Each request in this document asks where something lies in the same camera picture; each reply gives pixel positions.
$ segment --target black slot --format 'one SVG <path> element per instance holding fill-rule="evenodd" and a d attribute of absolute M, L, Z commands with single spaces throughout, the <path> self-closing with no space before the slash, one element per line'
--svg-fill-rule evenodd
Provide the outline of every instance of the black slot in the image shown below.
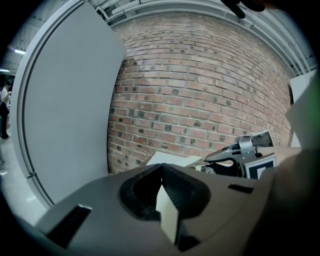
<path fill-rule="evenodd" d="M 85 221 L 91 209 L 82 205 L 76 206 L 58 225 L 47 235 L 57 245 L 67 248 L 72 237 Z"/>
<path fill-rule="evenodd" d="M 238 184 L 230 184 L 228 186 L 228 188 L 232 189 L 232 190 L 240 191 L 240 192 L 243 192 L 243 193 L 247 193 L 247 194 L 251 194 L 252 191 L 254 190 L 253 187 L 242 186 L 242 185 L 238 185 Z"/>
<path fill-rule="evenodd" d="M 130 214 L 144 221 L 160 221 L 157 195 L 163 185 L 181 219 L 198 216 L 208 204 L 208 186 L 169 164 L 155 164 L 127 179 L 119 189 L 119 200 Z"/>

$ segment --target white panel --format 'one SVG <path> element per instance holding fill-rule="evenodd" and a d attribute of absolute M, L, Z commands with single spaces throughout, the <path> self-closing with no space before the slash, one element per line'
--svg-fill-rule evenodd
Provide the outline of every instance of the white panel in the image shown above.
<path fill-rule="evenodd" d="M 108 175 L 109 109 L 125 52 L 85 3 L 54 31 L 34 64 L 25 138 L 36 175 L 54 203 Z"/>
<path fill-rule="evenodd" d="M 290 86 L 292 89 L 293 101 L 296 102 L 300 96 L 304 93 L 307 89 L 311 78 L 316 74 L 316 70 L 306 73 L 304 75 L 299 75 L 295 78 L 290 80 Z M 296 133 L 293 133 L 291 147 L 299 148 L 301 144 L 298 140 Z"/>

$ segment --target person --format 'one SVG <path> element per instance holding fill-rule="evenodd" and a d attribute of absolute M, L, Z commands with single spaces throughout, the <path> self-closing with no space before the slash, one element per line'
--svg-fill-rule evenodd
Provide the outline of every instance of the person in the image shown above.
<path fill-rule="evenodd" d="M 4 140 L 8 140 L 10 137 L 7 134 L 7 121 L 8 114 L 10 109 L 10 98 L 11 91 L 8 91 L 11 86 L 11 81 L 7 80 L 1 91 L 1 105 L 0 105 L 0 116 L 2 117 L 1 121 L 1 135 L 0 137 Z"/>

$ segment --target ceiling light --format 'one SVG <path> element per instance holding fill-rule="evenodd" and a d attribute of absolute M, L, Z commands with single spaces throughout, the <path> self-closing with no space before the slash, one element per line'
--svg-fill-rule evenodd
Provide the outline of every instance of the ceiling light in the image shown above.
<path fill-rule="evenodd" d="M 14 52 L 16 54 L 22 54 L 22 55 L 25 55 L 25 53 L 26 53 L 24 50 L 18 50 L 18 49 L 14 49 Z"/>

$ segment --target brick wall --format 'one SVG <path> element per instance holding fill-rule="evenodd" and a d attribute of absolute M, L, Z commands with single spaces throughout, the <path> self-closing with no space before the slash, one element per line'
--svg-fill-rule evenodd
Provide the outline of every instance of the brick wall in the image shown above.
<path fill-rule="evenodd" d="M 127 47 L 111 103 L 111 172 L 156 151 L 206 156 L 269 129 L 287 146 L 290 73 L 259 39 L 191 13 L 143 16 L 113 28 Z"/>

